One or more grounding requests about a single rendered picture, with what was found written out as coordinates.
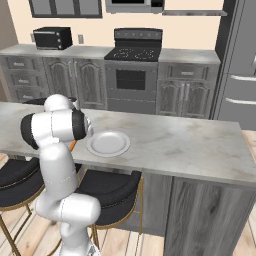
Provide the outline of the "grey wooden kitchen island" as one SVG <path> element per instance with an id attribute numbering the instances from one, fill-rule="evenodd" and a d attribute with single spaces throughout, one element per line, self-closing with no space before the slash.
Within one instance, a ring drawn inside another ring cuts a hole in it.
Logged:
<path id="1" fill-rule="evenodd" d="M 256 190 L 142 172 L 140 198 L 120 227 L 165 238 L 164 256 L 231 256 Z"/>

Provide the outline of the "grey microwave oven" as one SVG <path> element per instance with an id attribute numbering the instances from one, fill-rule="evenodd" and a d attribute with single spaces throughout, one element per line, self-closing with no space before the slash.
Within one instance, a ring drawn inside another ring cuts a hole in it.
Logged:
<path id="1" fill-rule="evenodd" d="M 105 0 L 106 12 L 115 13 L 162 13 L 165 0 Z"/>

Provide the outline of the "black toaster oven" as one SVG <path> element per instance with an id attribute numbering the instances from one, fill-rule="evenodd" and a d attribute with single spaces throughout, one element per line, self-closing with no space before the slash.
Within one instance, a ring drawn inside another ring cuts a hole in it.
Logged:
<path id="1" fill-rule="evenodd" d="M 40 50 L 65 50 L 73 45 L 70 27 L 42 27 L 33 31 Z"/>

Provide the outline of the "white round plate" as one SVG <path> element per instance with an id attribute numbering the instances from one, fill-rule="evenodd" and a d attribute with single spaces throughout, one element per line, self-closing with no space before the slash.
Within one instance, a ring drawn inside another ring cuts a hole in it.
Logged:
<path id="1" fill-rule="evenodd" d="M 129 137 L 118 131 L 95 133 L 87 141 L 87 149 L 100 157 L 115 157 L 126 152 L 131 145 Z"/>

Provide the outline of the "grey base cupboards with drawers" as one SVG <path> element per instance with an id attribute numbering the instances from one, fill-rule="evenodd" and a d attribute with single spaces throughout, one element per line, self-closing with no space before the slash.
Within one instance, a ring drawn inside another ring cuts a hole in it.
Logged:
<path id="1" fill-rule="evenodd" d="M 61 94 L 82 108 L 106 108 L 102 59 L 2 55 L 0 61 L 13 102 Z"/>

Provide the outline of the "grey wall shelf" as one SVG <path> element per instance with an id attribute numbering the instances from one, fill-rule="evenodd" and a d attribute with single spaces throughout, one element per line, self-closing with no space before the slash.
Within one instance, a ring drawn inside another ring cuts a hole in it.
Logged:
<path id="1" fill-rule="evenodd" d="M 163 16 L 227 16 L 223 10 L 164 10 Z"/>

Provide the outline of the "grey base cupboards with doors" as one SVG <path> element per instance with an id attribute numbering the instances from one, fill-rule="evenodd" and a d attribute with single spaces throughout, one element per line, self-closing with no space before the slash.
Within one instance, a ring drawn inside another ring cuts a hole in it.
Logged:
<path id="1" fill-rule="evenodd" d="M 160 62 L 156 113 L 208 119 L 218 69 L 218 64 Z"/>

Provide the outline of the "black cushioned stool gold legs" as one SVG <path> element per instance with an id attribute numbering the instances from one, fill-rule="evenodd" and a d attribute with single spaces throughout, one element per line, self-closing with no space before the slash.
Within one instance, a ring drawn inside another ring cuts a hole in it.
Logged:
<path id="1" fill-rule="evenodd" d="M 85 172 L 76 193 L 93 196 L 101 204 L 99 219 L 90 225 L 96 246 L 99 246 L 97 231 L 124 223 L 134 212 L 137 198 L 140 198 L 140 209 L 143 209 L 143 185 L 139 171 L 130 175 L 90 169 Z"/>
<path id="2" fill-rule="evenodd" d="M 0 228 L 15 256 L 21 256 L 15 245 L 15 240 L 32 215 L 29 203 L 37 198 L 43 190 L 44 181 L 38 158 L 32 158 L 30 161 L 9 159 L 0 169 L 0 211 L 7 212 L 25 206 L 28 212 L 28 216 L 14 237 L 11 237 L 0 216 Z"/>

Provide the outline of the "grey glass-door wall cupboards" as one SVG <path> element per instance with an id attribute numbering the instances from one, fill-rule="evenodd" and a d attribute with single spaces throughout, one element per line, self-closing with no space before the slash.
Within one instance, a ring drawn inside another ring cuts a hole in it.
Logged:
<path id="1" fill-rule="evenodd" d="M 29 0 L 33 18 L 101 18 L 101 0 Z"/>

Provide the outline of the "grey stove with oven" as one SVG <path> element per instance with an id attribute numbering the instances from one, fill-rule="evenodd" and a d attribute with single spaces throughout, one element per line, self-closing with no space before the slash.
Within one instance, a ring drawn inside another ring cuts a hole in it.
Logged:
<path id="1" fill-rule="evenodd" d="M 155 114 L 162 29 L 116 28 L 104 57 L 109 111 Z"/>

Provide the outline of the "grey fridge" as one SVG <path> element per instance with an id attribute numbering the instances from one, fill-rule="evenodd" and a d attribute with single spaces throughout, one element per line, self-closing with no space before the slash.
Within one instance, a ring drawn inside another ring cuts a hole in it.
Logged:
<path id="1" fill-rule="evenodd" d="M 256 0 L 224 0 L 215 45 L 221 65 L 210 118 L 256 131 Z"/>

